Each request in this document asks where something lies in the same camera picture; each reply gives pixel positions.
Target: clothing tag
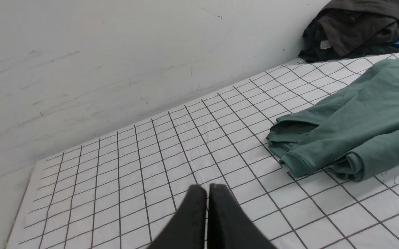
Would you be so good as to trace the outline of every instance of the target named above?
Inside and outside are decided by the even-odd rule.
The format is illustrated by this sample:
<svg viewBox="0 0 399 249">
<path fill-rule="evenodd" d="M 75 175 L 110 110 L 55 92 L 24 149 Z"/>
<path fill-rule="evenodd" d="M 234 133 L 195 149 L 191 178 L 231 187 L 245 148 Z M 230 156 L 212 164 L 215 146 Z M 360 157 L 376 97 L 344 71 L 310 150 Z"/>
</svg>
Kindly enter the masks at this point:
<svg viewBox="0 0 399 249">
<path fill-rule="evenodd" d="M 328 40 L 321 41 L 321 50 L 328 49 L 331 47 L 332 47 L 332 45 L 330 44 L 330 41 L 328 41 Z"/>
</svg>

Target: mattress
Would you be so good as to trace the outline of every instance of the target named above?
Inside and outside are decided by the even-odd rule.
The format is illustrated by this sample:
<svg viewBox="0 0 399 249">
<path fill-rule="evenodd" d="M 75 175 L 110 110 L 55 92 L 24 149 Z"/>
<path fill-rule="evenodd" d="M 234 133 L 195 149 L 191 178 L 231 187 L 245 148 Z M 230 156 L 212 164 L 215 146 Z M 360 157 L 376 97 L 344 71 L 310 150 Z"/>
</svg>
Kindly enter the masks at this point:
<svg viewBox="0 0 399 249">
<path fill-rule="evenodd" d="M 9 249 L 147 247 L 191 184 L 226 184 L 278 248 L 399 248 L 399 166 L 362 182 L 296 178 L 265 139 L 276 118 L 398 54 L 277 66 L 39 161 Z"/>
</svg>

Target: green shirt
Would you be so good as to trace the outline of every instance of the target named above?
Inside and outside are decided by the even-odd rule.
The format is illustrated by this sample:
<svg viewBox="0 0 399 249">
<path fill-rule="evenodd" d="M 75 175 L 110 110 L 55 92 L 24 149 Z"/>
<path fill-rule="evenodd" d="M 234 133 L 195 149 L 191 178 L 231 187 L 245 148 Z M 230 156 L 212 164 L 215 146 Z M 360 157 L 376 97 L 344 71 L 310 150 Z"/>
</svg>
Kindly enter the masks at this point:
<svg viewBox="0 0 399 249">
<path fill-rule="evenodd" d="M 270 150 L 295 176 L 325 166 L 361 181 L 399 164 L 399 59 L 382 60 L 315 106 L 270 128 Z"/>
</svg>

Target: folded clothing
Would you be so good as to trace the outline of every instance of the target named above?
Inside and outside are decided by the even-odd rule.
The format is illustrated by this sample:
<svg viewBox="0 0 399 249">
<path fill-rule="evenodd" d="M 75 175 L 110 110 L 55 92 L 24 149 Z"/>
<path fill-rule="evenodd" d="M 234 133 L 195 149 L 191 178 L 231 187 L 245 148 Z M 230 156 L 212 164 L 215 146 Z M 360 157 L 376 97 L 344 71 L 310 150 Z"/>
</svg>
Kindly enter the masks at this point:
<svg viewBox="0 0 399 249">
<path fill-rule="evenodd" d="M 269 149 L 295 176 L 329 166 L 361 181 L 399 164 L 399 59 L 382 60 L 318 104 L 277 119 Z"/>
<path fill-rule="evenodd" d="M 302 37 L 308 49 L 299 56 L 312 62 L 390 45 L 399 41 L 399 0 L 331 0 Z"/>
</svg>

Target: black object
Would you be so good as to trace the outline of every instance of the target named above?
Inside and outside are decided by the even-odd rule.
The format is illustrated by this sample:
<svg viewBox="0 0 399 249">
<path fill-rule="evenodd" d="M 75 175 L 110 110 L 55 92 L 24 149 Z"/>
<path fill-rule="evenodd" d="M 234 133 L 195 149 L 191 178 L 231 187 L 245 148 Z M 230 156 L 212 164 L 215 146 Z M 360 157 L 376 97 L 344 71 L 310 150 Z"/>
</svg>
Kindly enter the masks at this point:
<svg viewBox="0 0 399 249">
<path fill-rule="evenodd" d="M 209 249 L 276 249 L 244 214 L 227 186 L 211 184 L 209 193 Z M 204 248 L 205 217 L 206 192 L 199 185 L 192 185 L 178 211 L 149 249 Z"/>
<path fill-rule="evenodd" d="M 148 249 L 203 249 L 206 201 L 206 191 L 191 185 L 181 206 Z"/>
<path fill-rule="evenodd" d="M 331 0 L 302 38 L 308 62 L 399 52 L 399 0 Z"/>
</svg>

